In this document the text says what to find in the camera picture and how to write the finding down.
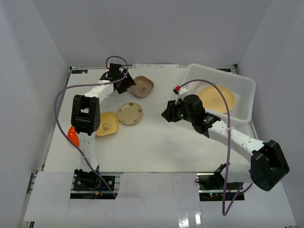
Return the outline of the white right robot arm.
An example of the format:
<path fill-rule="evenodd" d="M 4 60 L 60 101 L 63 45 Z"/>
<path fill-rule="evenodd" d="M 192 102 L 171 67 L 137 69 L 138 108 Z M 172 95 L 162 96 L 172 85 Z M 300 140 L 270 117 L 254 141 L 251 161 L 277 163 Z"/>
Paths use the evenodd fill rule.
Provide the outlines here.
<path fill-rule="evenodd" d="M 170 100 L 161 115 L 167 122 L 190 122 L 196 132 L 230 147 L 247 160 L 245 165 L 228 163 L 218 171 L 214 182 L 219 189 L 226 189 L 232 182 L 247 182 L 270 191 L 290 172 L 279 143 L 274 140 L 264 142 L 229 129 L 219 117 L 205 111 L 197 95 Z"/>

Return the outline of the brown square plate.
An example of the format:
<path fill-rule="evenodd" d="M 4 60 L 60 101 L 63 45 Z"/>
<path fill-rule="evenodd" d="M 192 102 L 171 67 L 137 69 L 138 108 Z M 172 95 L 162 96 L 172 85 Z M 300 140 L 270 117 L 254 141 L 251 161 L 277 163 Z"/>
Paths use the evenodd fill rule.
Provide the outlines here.
<path fill-rule="evenodd" d="M 145 76 L 137 76 L 134 82 L 136 85 L 131 86 L 129 92 L 138 98 L 146 97 L 154 88 L 154 82 Z"/>

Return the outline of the cream round plate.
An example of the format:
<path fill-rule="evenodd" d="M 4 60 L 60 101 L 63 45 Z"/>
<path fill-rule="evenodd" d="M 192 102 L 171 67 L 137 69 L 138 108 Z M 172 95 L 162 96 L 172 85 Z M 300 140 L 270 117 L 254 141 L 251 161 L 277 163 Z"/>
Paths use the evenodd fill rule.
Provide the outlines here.
<path fill-rule="evenodd" d="M 206 83 L 206 82 L 200 82 L 194 87 L 192 93 L 195 95 L 199 95 L 201 91 L 203 91 L 205 88 L 207 88 L 209 86 L 212 86 L 212 85 L 209 83 Z"/>

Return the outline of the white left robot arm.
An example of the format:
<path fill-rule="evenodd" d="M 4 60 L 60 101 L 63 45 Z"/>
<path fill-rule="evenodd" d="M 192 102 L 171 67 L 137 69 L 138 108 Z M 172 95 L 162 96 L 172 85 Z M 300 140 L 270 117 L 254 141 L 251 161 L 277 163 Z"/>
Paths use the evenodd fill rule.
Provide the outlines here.
<path fill-rule="evenodd" d="M 91 190 L 100 185 L 98 162 L 95 152 L 95 136 L 101 125 L 100 105 L 112 93 L 124 93 L 135 82 L 128 68 L 111 63 L 107 72 L 100 77 L 99 83 L 83 95 L 75 95 L 72 104 L 71 124 L 74 127 L 81 150 L 80 169 L 92 172 L 85 176 L 84 184 Z"/>

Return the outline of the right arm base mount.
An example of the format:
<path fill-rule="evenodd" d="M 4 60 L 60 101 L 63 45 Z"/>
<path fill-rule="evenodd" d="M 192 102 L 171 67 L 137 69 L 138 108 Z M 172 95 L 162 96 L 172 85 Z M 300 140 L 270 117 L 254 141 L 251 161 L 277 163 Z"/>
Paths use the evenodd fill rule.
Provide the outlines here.
<path fill-rule="evenodd" d="M 199 188 L 199 199 L 201 202 L 204 201 L 222 201 L 223 200 L 223 192 L 224 192 L 224 176 L 222 176 L 221 172 L 226 168 L 226 164 L 220 165 L 214 172 L 212 173 L 203 173 L 197 174 L 197 178 L 195 183 L 198 184 Z M 227 192 L 226 192 L 226 200 L 231 201 L 235 196 L 239 186 L 241 186 L 240 182 L 228 182 L 227 183 Z M 243 187 L 236 197 L 235 200 L 245 200 L 245 196 L 242 193 Z"/>

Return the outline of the yellow round plate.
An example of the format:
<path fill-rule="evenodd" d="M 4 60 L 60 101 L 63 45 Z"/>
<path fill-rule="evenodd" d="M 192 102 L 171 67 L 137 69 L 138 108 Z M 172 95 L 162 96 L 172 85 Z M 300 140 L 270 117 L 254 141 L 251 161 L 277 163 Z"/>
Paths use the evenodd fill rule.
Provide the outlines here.
<path fill-rule="evenodd" d="M 226 103 L 228 105 L 228 109 L 230 111 L 235 105 L 235 102 L 236 102 L 235 96 L 229 89 L 227 89 L 223 86 L 218 86 L 218 88 L 221 91 L 221 93 L 223 94 L 223 96 L 226 100 Z M 205 109 L 210 109 L 212 111 L 222 113 L 222 114 L 225 114 L 227 112 L 225 102 L 215 87 L 209 86 L 209 87 L 202 89 L 199 92 L 198 96 L 201 99 L 201 101 L 203 103 L 203 107 Z"/>

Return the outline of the yellow square panda plate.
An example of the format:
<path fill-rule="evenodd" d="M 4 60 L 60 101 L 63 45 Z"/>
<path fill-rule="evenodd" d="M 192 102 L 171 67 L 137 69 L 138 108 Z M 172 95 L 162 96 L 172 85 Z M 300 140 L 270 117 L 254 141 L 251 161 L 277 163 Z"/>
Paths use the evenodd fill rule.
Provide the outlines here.
<path fill-rule="evenodd" d="M 101 122 L 96 137 L 105 137 L 115 134 L 119 129 L 119 120 L 116 113 L 105 112 L 100 114 Z"/>

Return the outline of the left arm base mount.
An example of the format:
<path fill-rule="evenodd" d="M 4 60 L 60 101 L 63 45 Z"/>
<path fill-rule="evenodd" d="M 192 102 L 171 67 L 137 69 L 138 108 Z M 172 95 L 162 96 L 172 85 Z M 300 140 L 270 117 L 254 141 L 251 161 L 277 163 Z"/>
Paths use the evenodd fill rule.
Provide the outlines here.
<path fill-rule="evenodd" d="M 75 170 L 70 199 L 114 200 L 118 193 L 118 176 L 104 175 L 102 181 L 93 171 Z"/>

